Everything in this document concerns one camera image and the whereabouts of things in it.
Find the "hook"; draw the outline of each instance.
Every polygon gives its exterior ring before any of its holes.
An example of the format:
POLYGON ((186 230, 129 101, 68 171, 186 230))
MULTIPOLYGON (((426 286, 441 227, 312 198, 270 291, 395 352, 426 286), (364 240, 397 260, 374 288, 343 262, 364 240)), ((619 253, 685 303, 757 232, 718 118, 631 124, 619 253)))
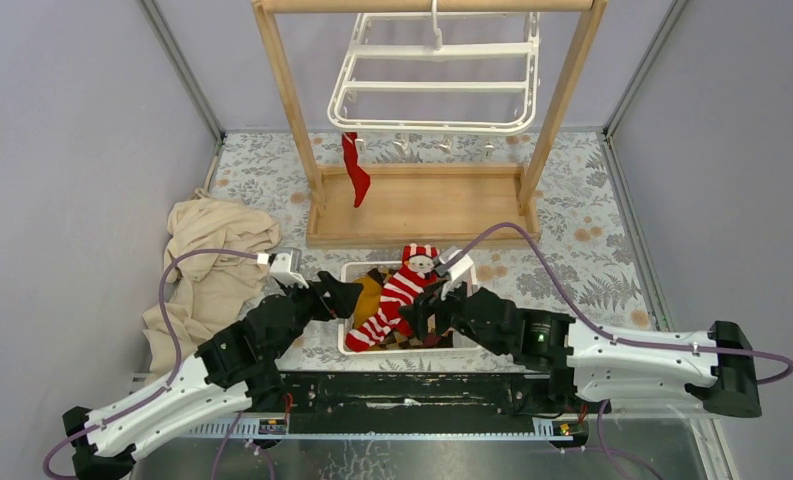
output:
POLYGON ((443 142, 439 143, 437 148, 446 153, 452 153, 452 143, 454 143, 454 137, 452 135, 443 135, 443 142))
POLYGON ((484 156, 484 159, 487 160, 490 157, 492 157, 493 156, 493 150, 495 150, 495 149, 496 149, 496 147, 494 147, 493 144, 490 143, 490 141, 488 140, 487 143, 484 144, 484 149, 483 149, 483 152, 482 152, 482 154, 484 156))
POLYGON ((431 0, 431 29, 434 30, 434 49, 443 48, 443 31, 437 26, 437 0, 431 0))
POLYGON ((402 137, 401 133, 396 134, 396 140, 393 140, 393 146, 399 151, 400 155, 406 155, 408 151, 408 142, 402 137))

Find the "red and white striped sock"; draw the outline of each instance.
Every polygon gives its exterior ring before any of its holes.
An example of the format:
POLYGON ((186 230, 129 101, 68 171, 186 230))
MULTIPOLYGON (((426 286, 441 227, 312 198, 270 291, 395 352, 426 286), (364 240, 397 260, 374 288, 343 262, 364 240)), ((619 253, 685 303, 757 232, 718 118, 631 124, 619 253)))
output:
POLYGON ((411 305, 414 299, 428 285, 437 281, 433 271, 428 273, 415 272, 416 265, 410 263, 411 257, 423 256, 429 260, 437 256, 437 249, 431 246, 418 247, 411 244, 405 247, 402 254, 402 268, 399 269, 381 289, 381 300, 378 312, 369 317, 359 328, 349 331, 346 346, 355 352, 363 352, 373 345, 384 341, 385 337, 398 330, 403 335, 413 334, 411 326, 399 314, 399 308, 411 305))

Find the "cable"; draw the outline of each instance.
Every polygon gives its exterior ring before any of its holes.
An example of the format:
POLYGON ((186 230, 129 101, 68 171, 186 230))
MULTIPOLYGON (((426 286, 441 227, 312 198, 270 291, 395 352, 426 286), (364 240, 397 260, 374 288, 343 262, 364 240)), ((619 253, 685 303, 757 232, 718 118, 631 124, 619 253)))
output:
MULTIPOLYGON (((672 350, 676 352, 691 352, 691 353, 694 352, 694 347, 691 345, 672 345, 669 343, 629 340, 626 338, 615 337, 614 335, 611 335, 606 331, 602 330, 601 328, 599 328, 599 325, 597 325, 594 321, 588 318, 587 315, 584 314, 584 312, 581 311, 578 305, 576 305, 576 302, 573 301, 573 299, 570 297, 570 294, 567 293, 567 291, 564 289, 564 286, 561 284, 561 281, 558 279, 558 276, 555 274, 555 271, 552 270, 551 266, 549 266, 549 262, 546 260, 546 257, 543 256, 543 253, 541 253, 540 248, 537 247, 537 243, 534 241, 534 239, 531 238, 531 236, 529 236, 528 232, 526 232, 523 229, 523 227, 515 223, 503 222, 488 228, 487 230, 482 232, 481 235, 476 237, 475 240, 467 244, 467 246, 464 247, 463 250, 458 252, 448 262, 446 262, 444 264, 444 269, 448 270, 449 268, 451 268, 452 265, 454 265, 459 260, 464 258, 464 256, 470 250, 475 248, 476 245, 482 242, 490 234, 502 228, 513 228, 520 235, 522 235, 523 238, 525 238, 525 240, 528 242, 529 246, 531 247, 532 251, 534 251, 534 254, 537 255, 537 259, 540 260, 540 264, 543 265, 543 269, 546 270, 546 273, 549 275, 549 279, 552 280, 552 284, 555 285, 555 289, 558 290, 558 293, 561 294, 561 297, 564 299, 564 302, 566 302, 566 304, 570 307, 570 309, 572 309, 572 311, 576 314, 576 316, 579 317, 582 323, 587 325, 597 335, 601 336, 602 338, 611 340, 611 342, 613 343, 628 345, 630 347, 654 348, 657 350, 672 350)), ((776 353, 762 352, 758 350, 742 350, 739 348, 705 347, 705 346, 697 347, 695 351, 700 353, 716 353, 720 355, 740 355, 744 357, 764 358, 766 360, 775 360, 777 362, 781 362, 786 365, 785 369, 780 373, 758 380, 757 381, 758 385, 765 385, 768 383, 777 382, 779 380, 782 380, 790 376, 793 373, 793 360, 791 360, 790 358, 784 355, 779 355, 776 353)))
POLYGON ((108 425, 112 422, 119 420, 120 418, 129 415, 146 405, 155 401, 158 397, 161 396, 167 389, 172 385, 175 381, 176 376, 178 375, 179 370, 181 370, 181 341, 178 340, 178 336, 175 334, 175 330, 172 328, 172 321, 169 319, 169 312, 166 309, 166 302, 164 301, 164 290, 166 287, 166 279, 169 277, 169 274, 172 273, 172 270, 178 266, 179 263, 182 261, 190 258, 195 257, 196 255, 203 255, 203 254, 214 254, 214 255, 233 255, 236 257, 243 257, 249 258, 252 260, 258 259, 258 254, 256 253, 248 253, 248 252, 238 252, 236 250, 228 250, 225 248, 203 248, 200 250, 192 250, 187 253, 182 254, 178 258, 172 260, 169 266, 163 271, 160 277, 160 284, 158 286, 158 306, 160 307, 160 314, 163 317, 163 324, 166 326, 167 332, 169 332, 169 337, 172 339, 172 346, 175 350, 175 363, 172 366, 172 372, 166 378, 166 386, 157 389, 154 393, 146 397, 145 399, 135 403, 134 405, 118 412, 110 417, 102 419, 99 424, 97 425, 90 425, 89 427, 81 430, 80 432, 76 432, 69 436, 69 438, 65 438, 61 440, 57 445, 52 448, 49 453, 46 454, 45 458, 43 458, 43 473, 51 478, 52 480, 77 480, 77 477, 73 475, 60 475, 55 473, 51 469, 51 461, 54 456, 62 450, 64 447, 69 445, 72 441, 77 440, 83 436, 86 436, 89 433, 92 433, 100 428, 100 425, 108 425))
POLYGON ((587 409, 588 409, 587 404, 583 403, 581 408, 581 413, 579 413, 579 420, 578 422, 576 422, 576 425, 581 425, 585 417, 587 417, 587 409))
MULTIPOLYGON (((446 268, 446 269, 451 268, 452 265, 454 265, 456 262, 461 260, 467 253, 469 253, 470 250, 475 248, 476 245, 478 245, 480 242, 482 242, 490 234, 492 234, 496 230, 499 230, 499 229, 502 229, 502 228, 512 228, 512 229, 516 230, 520 235, 522 235, 523 238, 525 238, 525 240, 528 242, 528 244, 531 247, 531 249, 534 251, 535 255, 537 255, 538 260, 540 261, 541 265, 543 265, 543 268, 546 270, 546 273, 549 275, 549 278, 550 278, 550 280, 552 280, 552 284, 555 285, 555 288, 558 290, 558 293, 561 294, 561 297, 564 299, 564 301, 567 303, 567 305, 569 305, 569 307, 573 310, 573 312, 576 314, 576 316, 578 316, 579 319, 585 325, 587 325, 591 330, 593 330, 594 333, 596 333, 597 335, 600 335, 603 338, 609 339, 609 340, 611 340, 614 343, 628 345, 628 346, 631 346, 631 347, 654 348, 654 349, 660 349, 660 350, 672 350, 672 351, 679 351, 679 352, 693 352, 694 351, 694 348, 692 346, 671 345, 671 344, 655 343, 655 342, 643 342, 643 341, 639 341, 639 340, 629 340, 629 339, 625 339, 625 338, 619 338, 619 337, 615 337, 613 335, 610 335, 607 332, 605 332, 602 329, 600 329, 599 326, 596 325, 596 323, 594 323, 592 320, 590 320, 587 317, 587 315, 585 315, 584 312, 582 312, 581 309, 578 308, 578 306, 575 304, 573 299, 566 292, 566 290, 564 289, 563 285, 561 284, 561 281, 558 279, 558 276, 555 274, 555 272, 549 266, 549 262, 547 262, 546 258, 543 256, 543 253, 541 253, 541 251, 538 248, 537 243, 535 243, 534 239, 531 238, 529 236, 528 232, 526 232, 522 227, 520 227, 517 224, 511 223, 511 222, 499 223, 499 224, 494 225, 494 226, 488 228, 487 230, 485 230, 481 235, 476 237, 466 247, 464 247, 463 250, 458 252, 448 262, 446 262, 444 264, 444 268, 446 268)), ((166 326, 167 331, 169 332, 169 336, 172 339, 172 346, 173 346, 173 348, 175 350, 175 363, 174 363, 174 365, 172 367, 172 372, 169 374, 169 376, 166 379, 166 387, 161 387, 157 391, 152 393, 150 396, 148 396, 147 398, 143 399, 142 401, 137 402, 134 405, 122 410, 119 413, 111 415, 108 418, 102 419, 100 421, 99 425, 91 425, 91 426, 89 426, 89 427, 87 427, 87 428, 85 428, 85 429, 83 429, 83 430, 81 430, 81 431, 79 431, 79 432, 77 432, 77 433, 75 433, 73 435, 70 435, 69 438, 61 440, 57 445, 55 445, 55 447, 51 451, 49 451, 48 454, 46 454, 45 458, 43 459, 43 472, 46 474, 46 476, 48 476, 49 478, 51 478, 53 480, 76 480, 76 477, 74 477, 74 476, 59 475, 59 474, 57 474, 57 473, 55 473, 55 472, 53 472, 51 470, 51 461, 54 458, 54 456, 61 449, 66 447, 66 445, 69 445, 71 441, 76 440, 78 438, 81 438, 81 437, 83 437, 83 436, 85 436, 85 435, 87 435, 87 434, 99 429, 100 425, 107 425, 107 424, 109 424, 111 422, 119 420, 120 418, 122 418, 122 417, 124 417, 126 415, 129 415, 129 414, 139 410, 140 408, 143 408, 144 406, 150 404, 151 402, 155 401, 158 397, 160 397, 160 395, 163 394, 167 390, 167 388, 172 385, 173 381, 175 380, 175 377, 178 375, 178 372, 181 369, 182 358, 181 358, 181 342, 178 340, 178 337, 176 336, 175 331, 174 331, 174 329, 172 327, 172 322, 169 319, 169 313, 167 312, 167 309, 166 309, 166 303, 164 302, 164 300, 165 300, 165 298, 164 298, 164 289, 165 289, 165 286, 166 286, 166 279, 169 277, 169 274, 172 272, 172 270, 175 269, 175 267, 178 266, 179 263, 181 263, 182 261, 184 261, 184 260, 186 260, 186 259, 188 259, 190 257, 194 257, 196 255, 202 255, 202 254, 233 255, 233 256, 249 258, 249 259, 253 259, 253 260, 257 260, 257 258, 258 258, 257 254, 255 254, 255 253, 239 252, 239 251, 235 251, 235 250, 228 250, 228 249, 225 249, 225 248, 205 248, 205 249, 200 249, 200 250, 192 250, 190 252, 184 253, 181 256, 179 256, 178 258, 174 259, 172 262, 170 262, 169 266, 167 266, 167 268, 164 270, 163 274, 161 275, 161 280, 160 280, 160 284, 159 284, 159 287, 158 287, 158 306, 160 308, 161 317, 163 317, 163 323, 166 326)), ((775 360, 775 361, 784 363, 786 365, 785 370, 783 370, 782 372, 780 372, 780 373, 778 373, 776 375, 773 375, 771 377, 767 377, 767 378, 763 378, 763 379, 758 380, 757 381, 758 385, 773 383, 773 382, 782 380, 783 378, 786 378, 786 377, 790 376, 793 373, 793 360, 791 360, 791 359, 789 359, 789 358, 787 358, 787 357, 785 357, 783 355, 778 355, 778 354, 768 353, 768 352, 761 352, 761 351, 757 351, 757 350, 741 350, 741 349, 737 349, 737 348, 721 348, 721 347, 705 347, 705 346, 698 347, 696 351, 697 352, 702 352, 702 353, 715 353, 715 354, 723 354, 723 355, 741 355, 741 356, 749 356, 749 357, 758 357, 758 358, 764 358, 764 359, 768 359, 768 360, 775 360)), ((611 454, 609 453, 609 450, 606 450, 606 454, 610 458, 611 454)))
POLYGON ((266 466, 269 467, 269 480, 275 480, 275 461, 272 459, 272 455, 265 448, 261 448, 260 445, 255 445, 255 451, 261 453, 264 458, 266 458, 266 466))
MULTIPOLYGON (((290 416, 290 409, 293 408, 293 394, 285 393, 284 394, 284 433, 285 435, 289 432, 290 424, 287 423, 288 418, 290 416)), ((219 469, 219 459, 222 457, 222 451, 225 450, 225 445, 228 443, 229 438, 231 438, 231 434, 234 433, 234 428, 237 427, 237 424, 240 422, 240 419, 243 417, 243 412, 238 412, 237 417, 234 418, 234 421, 231 422, 231 426, 228 427, 228 430, 225 431, 225 435, 222 437, 222 443, 219 444, 219 450, 216 452, 216 456, 213 459, 213 468, 211 468, 211 480, 216 480, 216 472, 219 469)), ((266 457, 267 464, 269 465, 269 476, 272 480, 275 480, 275 466, 273 465, 272 457, 266 453, 266 449, 261 448, 260 445, 254 444, 256 451, 263 452, 264 457, 266 457)))
POLYGON ((563 414, 564 414, 564 412, 558 412, 555 415, 541 415, 541 414, 538 413, 538 414, 531 415, 531 416, 535 417, 535 418, 542 418, 544 420, 555 420, 556 418, 561 418, 561 415, 563 415, 563 414))
POLYGON ((617 462, 617 459, 614 458, 613 452, 611 452, 611 449, 608 448, 608 444, 605 443, 605 435, 602 433, 602 414, 605 413, 605 407, 607 406, 608 400, 603 400, 599 405, 599 414, 596 416, 596 435, 599 437, 599 444, 606 448, 605 456, 608 457, 608 461, 614 466, 614 470, 616 470, 617 473, 622 475, 626 480, 634 480, 632 476, 620 466, 619 462, 617 462))
POLYGON ((545 454, 592 453, 592 452, 596 452, 596 453, 611 452, 611 455, 616 455, 618 457, 625 458, 626 460, 634 462, 634 463, 640 465, 641 467, 647 469, 649 471, 649 473, 651 473, 658 480, 664 480, 664 477, 660 473, 658 473, 658 471, 655 470, 655 467, 650 465, 649 462, 647 462, 646 460, 644 460, 641 457, 638 457, 637 455, 634 455, 634 454, 631 454, 631 453, 628 453, 628 452, 624 452, 622 450, 615 450, 613 448, 605 448, 603 446, 603 447, 587 447, 587 448, 585 448, 585 447, 564 448, 564 449, 561 449, 560 451, 557 450, 557 449, 552 449, 552 450, 548 450, 547 449, 547 450, 538 450, 537 451, 537 453, 545 453, 545 454))
POLYGON ((213 467, 211 467, 211 480, 216 480, 216 472, 219 470, 219 459, 222 458, 222 451, 225 450, 225 445, 228 443, 228 439, 231 438, 231 434, 234 432, 234 429, 237 428, 237 424, 240 423, 240 419, 243 418, 243 412, 237 412, 237 416, 234 417, 234 421, 231 422, 231 426, 225 431, 225 435, 222 437, 222 443, 219 444, 219 450, 216 452, 216 457, 213 459, 213 467))

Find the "laundry basket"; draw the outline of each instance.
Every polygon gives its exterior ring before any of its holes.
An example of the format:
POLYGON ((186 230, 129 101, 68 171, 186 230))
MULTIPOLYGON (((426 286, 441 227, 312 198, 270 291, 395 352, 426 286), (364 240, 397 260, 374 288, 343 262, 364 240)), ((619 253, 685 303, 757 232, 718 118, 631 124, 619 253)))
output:
MULTIPOLYGON (((398 269, 402 265, 401 262, 349 262, 343 265, 340 269, 340 281, 351 282, 354 281, 373 268, 386 267, 398 269)), ((470 270, 470 277, 467 279, 467 294, 471 295, 478 288, 478 280, 476 279, 475 267, 470 270)), ((354 316, 347 318, 344 322, 340 323, 337 330, 337 348, 344 355, 378 355, 385 358, 393 356, 414 356, 422 355, 423 357, 432 355, 435 357, 447 356, 462 356, 463 354, 478 353, 482 351, 482 347, 476 344, 471 339, 461 335, 460 333, 452 332, 452 348, 417 348, 417 349, 404 349, 404 350, 371 350, 365 352, 355 352, 346 347, 346 334, 352 329, 354 325, 354 316)))

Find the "wooden drying rack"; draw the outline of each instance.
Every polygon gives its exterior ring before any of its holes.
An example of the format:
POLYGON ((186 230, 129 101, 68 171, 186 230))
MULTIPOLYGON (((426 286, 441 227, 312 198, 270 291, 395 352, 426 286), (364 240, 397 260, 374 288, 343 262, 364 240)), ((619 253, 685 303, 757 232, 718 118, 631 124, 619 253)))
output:
MULTIPOLYGON (((311 189, 307 243, 317 248, 466 244, 487 227, 513 222, 540 238, 534 191, 607 0, 438 0, 440 12, 581 12, 534 153, 521 164, 364 165, 372 186, 360 208, 343 167, 317 165, 287 63, 277 13, 428 12, 432 0, 252 0, 287 122, 311 189)), ((484 246, 524 245, 498 231, 484 246)))

